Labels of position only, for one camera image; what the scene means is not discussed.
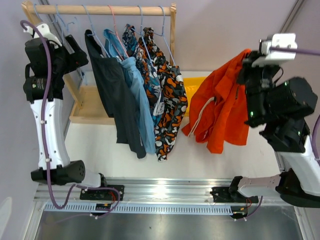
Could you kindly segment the blue hanger of patterned shorts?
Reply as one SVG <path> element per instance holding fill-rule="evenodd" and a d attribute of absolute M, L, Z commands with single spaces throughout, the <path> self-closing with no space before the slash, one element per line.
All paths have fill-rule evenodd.
<path fill-rule="evenodd" d="M 142 40 L 142 43 L 143 43 L 143 46 L 144 46 L 144 52 L 147 54 L 147 58 L 148 58 L 148 63 L 151 65 L 151 68 L 153 68 L 153 63 L 152 63 L 152 59 L 151 59 L 151 56 L 150 56 L 150 53 L 148 51 L 148 48 L 147 48 L 147 44 L 145 42 L 145 35 L 143 33 L 143 10 L 142 10 L 142 7 L 140 5 L 137 6 L 139 8 L 139 12 L 140 12 L 140 32 L 138 32 L 135 27 L 132 25 L 131 26 L 131 29 L 136 32 L 138 35 L 141 36 L 141 40 Z"/>

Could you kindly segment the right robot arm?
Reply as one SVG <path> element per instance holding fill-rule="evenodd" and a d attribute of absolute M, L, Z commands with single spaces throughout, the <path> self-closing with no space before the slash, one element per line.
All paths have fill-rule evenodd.
<path fill-rule="evenodd" d="M 268 61 L 255 50 L 245 56 L 237 82 L 245 86 L 246 124 L 251 128 L 264 125 L 259 134 L 287 161 L 289 169 L 269 177 L 236 176 L 228 196 L 234 202 L 279 197 L 295 207 L 318 208 L 320 166 L 305 121 L 315 111 L 318 97 L 303 77 L 279 83 L 275 75 L 281 70 L 279 60 Z"/>

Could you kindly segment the blue hanger of dark shorts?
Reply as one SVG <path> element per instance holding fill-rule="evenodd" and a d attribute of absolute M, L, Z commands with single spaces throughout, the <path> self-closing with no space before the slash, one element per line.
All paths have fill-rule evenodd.
<path fill-rule="evenodd" d="M 82 4 L 82 7 L 84 8 L 85 13 L 86 13 L 86 15 L 87 15 L 87 17 L 88 17 L 88 20 L 89 20 L 89 23 L 90 23 L 90 28 L 91 28 L 91 31 L 92 31 L 92 33 L 90 34 L 90 36 L 96 38 L 96 40 L 98 41 L 98 43 L 99 43 L 99 45 L 101 46 L 102 50 L 105 52 L 106 56 L 107 56 L 108 58 L 110 58 L 111 56 L 109 55 L 109 53 L 108 53 L 107 50 L 105 49 L 104 45 L 102 44 L 101 40 L 99 39 L 99 37 L 98 37 L 98 35 L 97 35 L 97 33 L 96 33 L 96 30 L 95 30 L 95 28 L 94 28 L 94 25 L 93 25 L 93 22 L 92 22 L 92 20 L 91 20 L 91 16 L 90 16 L 90 14 L 89 14 L 89 12 L 88 12 L 88 10 L 87 10 L 87 7 L 86 7 L 85 5 L 83 5 L 83 4 Z"/>

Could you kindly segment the pink wire hanger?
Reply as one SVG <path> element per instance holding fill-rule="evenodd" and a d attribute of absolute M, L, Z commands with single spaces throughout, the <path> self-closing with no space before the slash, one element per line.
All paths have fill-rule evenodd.
<path fill-rule="evenodd" d="M 122 40 L 120 39 L 119 34 L 118 34 L 117 24 L 116 24 L 116 17 L 115 17 L 113 8 L 112 8 L 112 6 L 110 6 L 110 5 L 107 5 L 107 6 L 109 7 L 110 12 L 111 12 L 111 14 L 112 14 L 113 27 L 114 27 L 115 35 L 116 35 L 116 37 L 117 37 L 117 39 L 118 39 L 118 41 L 119 41 L 119 43 L 120 43 L 120 45 L 121 45 L 121 47 L 122 47 L 122 49 L 123 49 L 123 51 L 124 51 L 124 54 L 125 54 L 126 58 L 129 58 L 129 55 L 128 55 L 128 53 L 127 53 L 127 50 L 126 50 L 126 48 L 124 47 L 123 42 L 122 42 Z"/>

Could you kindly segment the blue orange patterned shorts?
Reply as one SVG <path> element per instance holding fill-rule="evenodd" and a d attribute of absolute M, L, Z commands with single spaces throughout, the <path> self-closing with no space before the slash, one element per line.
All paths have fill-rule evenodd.
<path fill-rule="evenodd" d="M 145 53 L 142 38 L 136 37 L 136 32 L 131 29 L 130 24 L 126 24 L 122 34 L 122 42 L 126 48 L 127 54 L 135 58 L 136 68 L 139 70 L 143 87 L 149 102 L 150 114 L 153 125 L 157 126 L 164 113 L 164 97 L 161 89 L 160 80 L 157 75 L 157 68 L 149 64 L 149 59 Z"/>

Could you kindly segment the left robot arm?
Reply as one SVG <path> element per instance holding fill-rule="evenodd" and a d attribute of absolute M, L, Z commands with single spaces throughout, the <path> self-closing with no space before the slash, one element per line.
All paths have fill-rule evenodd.
<path fill-rule="evenodd" d="M 52 33 L 44 36 L 51 59 L 51 78 L 48 79 L 48 62 L 44 45 L 35 35 L 25 43 L 29 63 L 25 66 L 23 91 L 35 119 L 39 145 L 38 168 L 30 173 L 34 182 L 46 184 L 50 177 L 52 185 L 69 183 L 91 188 L 97 200 L 108 196 L 109 188 L 100 173 L 87 170 L 82 160 L 71 161 L 68 155 L 63 123 L 64 74 L 88 64 L 87 54 L 72 35 L 66 37 L 73 53 Z"/>

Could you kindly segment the blue hanger of orange shorts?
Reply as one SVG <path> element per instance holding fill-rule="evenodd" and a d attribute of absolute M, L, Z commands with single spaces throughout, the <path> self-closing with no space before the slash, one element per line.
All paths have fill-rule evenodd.
<path fill-rule="evenodd" d="M 61 41 L 62 44 L 65 44 L 65 31 L 66 33 L 69 35 L 70 31 L 69 31 L 69 24 L 66 24 L 65 21 L 63 20 L 63 18 L 61 17 L 60 13 L 59 13 L 59 8 L 58 8 L 58 4 L 55 5 L 55 10 L 56 10 L 56 14 L 55 14 L 55 19 L 56 22 L 58 23 L 60 30 L 61 30 Z"/>

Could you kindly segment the light blue shorts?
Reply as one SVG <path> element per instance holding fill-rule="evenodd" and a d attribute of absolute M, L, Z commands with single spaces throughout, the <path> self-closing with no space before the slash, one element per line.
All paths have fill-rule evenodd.
<path fill-rule="evenodd" d="M 144 89 L 144 80 L 136 67 L 136 59 L 127 55 L 123 43 L 117 34 L 110 29 L 103 31 L 105 38 L 104 48 L 109 56 L 120 63 L 124 80 L 131 91 L 136 103 L 136 121 L 142 143 L 148 154 L 156 152 L 154 123 L 150 113 L 150 105 Z"/>

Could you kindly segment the dark grey shorts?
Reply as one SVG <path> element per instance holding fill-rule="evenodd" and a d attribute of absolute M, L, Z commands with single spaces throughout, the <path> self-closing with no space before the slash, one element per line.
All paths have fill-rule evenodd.
<path fill-rule="evenodd" d="M 127 144 L 142 159 L 147 153 L 138 130 L 135 99 L 125 82 L 123 69 L 117 58 L 103 56 L 90 29 L 85 31 L 84 39 L 102 105 L 107 115 L 114 118 L 116 142 Z"/>

